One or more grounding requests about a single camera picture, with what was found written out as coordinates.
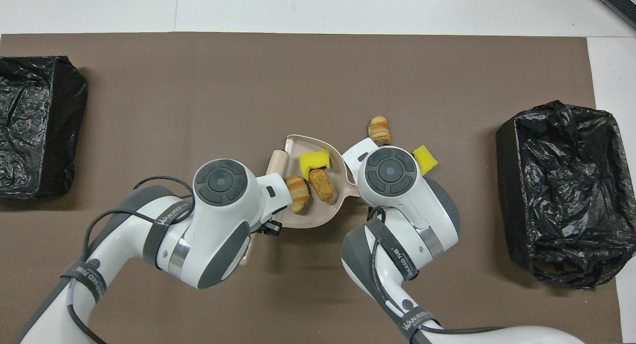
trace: box covered with black plastic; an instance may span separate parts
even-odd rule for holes
[[[512,260],[540,281],[593,289],[635,249],[635,201],[616,120],[550,102],[497,131],[497,172]]]
[[[70,190],[87,95],[67,57],[0,57],[0,197]]]

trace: beige tray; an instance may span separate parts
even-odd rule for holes
[[[334,188],[334,197],[328,203],[324,203],[318,199],[314,188],[309,186],[311,199],[305,204],[300,215],[291,212],[289,208],[274,215],[273,219],[281,222],[284,228],[308,229],[325,224],[340,210],[345,197],[360,196],[357,187],[347,177],[347,166],[340,153],[322,140],[302,135],[288,135],[285,141],[285,152],[289,155],[287,163],[276,165],[273,170],[281,174],[283,178],[302,176],[298,162],[300,154],[322,150],[329,152],[331,167],[325,171]]]

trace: yellow block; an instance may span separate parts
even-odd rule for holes
[[[437,160],[435,160],[435,158],[431,155],[431,152],[429,152],[429,150],[423,145],[413,151],[413,156],[415,157],[417,164],[420,165],[422,175],[429,172],[430,169],[434,168],[438,164]]]
[[[311,169],[327,168],[329,169],[329,152],[318,151],[300,154],[300,171],[306,180],[309,181],[309,172]]]

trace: white tile floor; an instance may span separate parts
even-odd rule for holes
[[[597,106],[636,169],[636,31],[597,0],[0,0],[0,34],[169,31],[587,37]],[[617,276],[625,342],[635,280],[632,260]]]

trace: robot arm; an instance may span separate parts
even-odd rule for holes
[[[105,288],[130,258],[142,257],[198,289],[220,283],[236,269],[251,233],[280,231],[280,224],[271,221],[272,214],[289,204],[291,197],[278,174],[257,178],[230,159],[211,161],[196,172],[194,208],[187,218],[191,204],[166,188],[137,188],[119,208],[145,219],[113,215],[85,258],[63,274],[16,343],[101,342],[77,323],[88,323]]]
[[[369,138],[343,158],[371,207],[364,226],[347,234],[341,253],[347,274],[371,296],[411,344],[581,344],[543,327],[444,330],[403,289],[405,280],[459,240],[459,212],[435,181],[420,176],[411,154],[377,147]]]

